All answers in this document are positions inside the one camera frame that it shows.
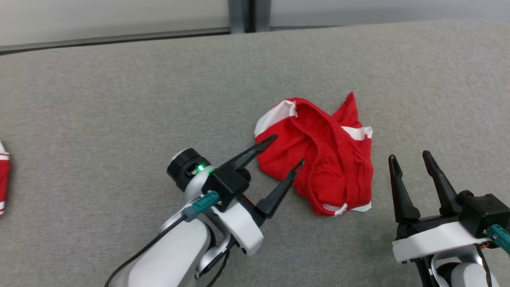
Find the white panel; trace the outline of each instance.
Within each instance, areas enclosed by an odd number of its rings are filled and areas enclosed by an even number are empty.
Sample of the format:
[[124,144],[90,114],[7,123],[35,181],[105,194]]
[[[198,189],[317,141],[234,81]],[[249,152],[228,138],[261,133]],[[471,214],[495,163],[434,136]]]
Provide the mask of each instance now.
[[272,0],[270,25],[344,26],[444,18],[510,21],[509,0]]
[[227,0],[1,0],[0,46],[228,27]]

